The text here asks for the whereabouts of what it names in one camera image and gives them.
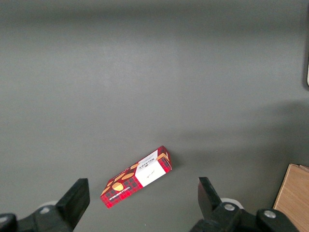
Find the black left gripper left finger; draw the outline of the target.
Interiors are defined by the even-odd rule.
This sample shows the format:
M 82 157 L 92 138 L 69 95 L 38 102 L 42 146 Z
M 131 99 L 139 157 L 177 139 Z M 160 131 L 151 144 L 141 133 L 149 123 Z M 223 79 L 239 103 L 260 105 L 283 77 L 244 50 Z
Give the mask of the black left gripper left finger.
M 13 213 L 0 215 L 2 232 L 72 232 L 90 203 L 87 178 L 78 179 L 55 205 L 38 208 L 17 219 Z

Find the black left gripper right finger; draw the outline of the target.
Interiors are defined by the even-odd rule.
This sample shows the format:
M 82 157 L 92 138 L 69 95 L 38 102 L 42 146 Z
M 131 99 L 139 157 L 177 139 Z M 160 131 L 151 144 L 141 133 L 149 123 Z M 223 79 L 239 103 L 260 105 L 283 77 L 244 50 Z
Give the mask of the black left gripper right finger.
M 259 209 L 255 215 L 235 203 L 223 202 L 207 177 L 200 177 L 198 203 L 203 215 L 192 232 L 297 232 L 298 229 L 282 212 Z

